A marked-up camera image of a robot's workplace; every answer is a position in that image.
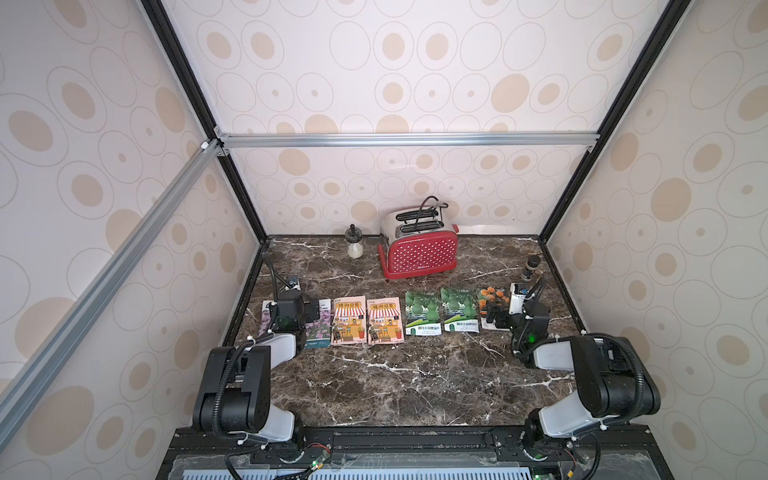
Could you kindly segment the white orange-text seed packet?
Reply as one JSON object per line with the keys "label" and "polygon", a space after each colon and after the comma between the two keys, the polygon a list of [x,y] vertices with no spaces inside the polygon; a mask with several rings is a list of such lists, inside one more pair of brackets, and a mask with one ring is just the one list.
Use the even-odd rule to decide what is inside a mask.
{"label": "white orange-text seed packet", "polygon": [[404,342],[400,301],[397,297],[368,299],[369,345],[395,345]]}

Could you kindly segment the green pea seed packet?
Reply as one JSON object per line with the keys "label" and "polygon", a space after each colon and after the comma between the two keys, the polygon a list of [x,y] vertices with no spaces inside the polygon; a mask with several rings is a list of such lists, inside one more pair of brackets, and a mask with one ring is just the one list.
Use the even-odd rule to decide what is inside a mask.
{"label": "green pea seed packet", "polygon": [[405,293],[405,333],[408,336],[439,336],[442,334],[440,298],[434,293],[407,291]]}

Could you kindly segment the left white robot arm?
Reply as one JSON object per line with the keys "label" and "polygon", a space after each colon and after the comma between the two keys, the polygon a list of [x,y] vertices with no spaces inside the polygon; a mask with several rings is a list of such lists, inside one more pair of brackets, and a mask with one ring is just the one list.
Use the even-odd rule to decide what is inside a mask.
{"label": "left white robot arm", "polygon": [[271,402],[271,371],[305,347],[306,324],[318,302],[300,289],[270,301],[265,333],[238,346],[211,350],[192,413],[194,430],[224,440],[304,443],[296,414]]}

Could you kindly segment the orange flower seed packet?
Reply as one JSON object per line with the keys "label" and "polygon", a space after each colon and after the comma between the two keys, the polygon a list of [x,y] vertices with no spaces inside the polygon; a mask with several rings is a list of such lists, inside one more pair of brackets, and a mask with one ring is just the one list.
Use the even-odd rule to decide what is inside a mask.
{"label": "orange flower seed packet", "polygon": [[477,291],[481,326],[486,330],[508,328],[510,295],[507,288],[488,286]]}

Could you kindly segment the orange marigold seed packet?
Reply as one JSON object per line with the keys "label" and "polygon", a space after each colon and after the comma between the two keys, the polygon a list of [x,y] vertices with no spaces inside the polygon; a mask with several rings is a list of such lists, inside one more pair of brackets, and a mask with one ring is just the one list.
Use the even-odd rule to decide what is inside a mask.
{"label": "orange marigold seed packet", "polygon": [[367,309],[364,296],[340,297],[332,301],[331,345],[367,342]]}

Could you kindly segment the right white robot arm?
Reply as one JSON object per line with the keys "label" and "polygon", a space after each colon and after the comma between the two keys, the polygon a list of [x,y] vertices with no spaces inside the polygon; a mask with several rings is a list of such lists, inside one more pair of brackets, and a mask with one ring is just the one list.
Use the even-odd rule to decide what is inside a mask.
{"label": "right white robot arm", "polygon": [[524,366],[573,374],[574,392],[529,413],[523,446],[578,439],[660,410],[659,389],[627,338],[605,333],[550,337],[549,309],[534,295],[508,302],[485,298],[479,307],[492,327],[511,333],[511,352]]}

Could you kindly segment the white green-text seed packet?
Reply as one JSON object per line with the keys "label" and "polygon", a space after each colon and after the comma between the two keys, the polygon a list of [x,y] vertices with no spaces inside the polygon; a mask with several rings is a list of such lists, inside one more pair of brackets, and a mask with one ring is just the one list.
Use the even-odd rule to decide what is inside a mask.
{"label": "white green-text seed packet", "polygon": [[478,333],[476,295],[466,289],[442,288],[443,327],[446,332]]}

